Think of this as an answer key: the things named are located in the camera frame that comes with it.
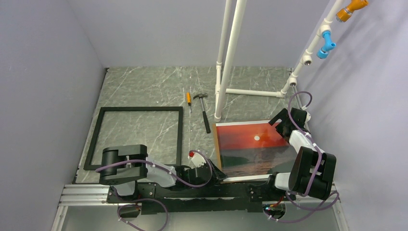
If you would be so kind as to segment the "red sunset photo print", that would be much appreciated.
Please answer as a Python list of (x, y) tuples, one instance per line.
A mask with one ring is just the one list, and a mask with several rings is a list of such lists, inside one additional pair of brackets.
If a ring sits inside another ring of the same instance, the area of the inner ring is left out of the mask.
[(226, 153), (231, 179), (289, 172), (297, 153), (268, 120), (227, 122), (230, 144)]

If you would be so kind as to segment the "orange handled screwdriver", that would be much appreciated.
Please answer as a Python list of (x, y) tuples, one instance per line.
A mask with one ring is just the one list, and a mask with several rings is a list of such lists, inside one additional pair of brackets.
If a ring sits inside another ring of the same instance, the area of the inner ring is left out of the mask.
[(191, 94), (189, 92), (186, 93), (186, 100), (187, 100), (187, 104), (188, 104), (188, 107), (189, 107), (189, 112), (192, 113)]

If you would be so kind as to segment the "black wooden picture frame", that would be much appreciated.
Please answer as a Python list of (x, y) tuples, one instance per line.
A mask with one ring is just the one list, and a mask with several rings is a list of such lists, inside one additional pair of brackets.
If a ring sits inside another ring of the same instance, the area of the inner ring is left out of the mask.
[(145, 145), (155, 161), (180, 166), (183, 116), (181, 106), (101, 107), (83, 169), (101, 167), (104, 148), (136, 144)]

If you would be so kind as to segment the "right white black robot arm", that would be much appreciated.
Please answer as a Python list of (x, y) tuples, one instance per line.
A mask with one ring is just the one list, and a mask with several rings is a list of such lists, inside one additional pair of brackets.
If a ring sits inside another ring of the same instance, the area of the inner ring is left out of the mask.
[(310, 196), (320, 200), (329, 198), (336, 167), (336, 157), (323, 151), (305, 128), (308, 113), (301, 109), (282, 109), (269, 124), (297, 152), (291, 172), (275, 172), (265, 186), (266, 196), (276, 200), (284, 192)]

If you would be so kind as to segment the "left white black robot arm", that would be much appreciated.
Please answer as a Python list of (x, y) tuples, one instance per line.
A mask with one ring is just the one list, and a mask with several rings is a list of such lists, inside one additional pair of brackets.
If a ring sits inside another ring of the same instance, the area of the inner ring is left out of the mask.
[(170, 166), (155, 161), (145, 145), (105, 148), (99, 183), (108, 185), (126, 202), (138, 196), (138, 181), (147, 179), (170, 191), (199, 189), (221, 183), (228, 176), (199, 150), (190, 150), (188, 159), (194, 167)]

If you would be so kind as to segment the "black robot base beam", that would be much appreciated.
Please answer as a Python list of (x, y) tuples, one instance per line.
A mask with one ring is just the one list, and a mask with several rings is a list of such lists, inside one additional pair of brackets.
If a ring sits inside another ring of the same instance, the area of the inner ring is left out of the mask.
[(181, 191), (172, 191), (156, 183), (140, 183), (138, 191), (128, 198), (117, 196), (110, 188), (106, 201), (109, 204), (124, 204), (146, 198), (160, 201), (168, 212), (262, 212), (265, 204), (284, 201), (285, 191), (274, 188), (266, 181), (224, 183)]

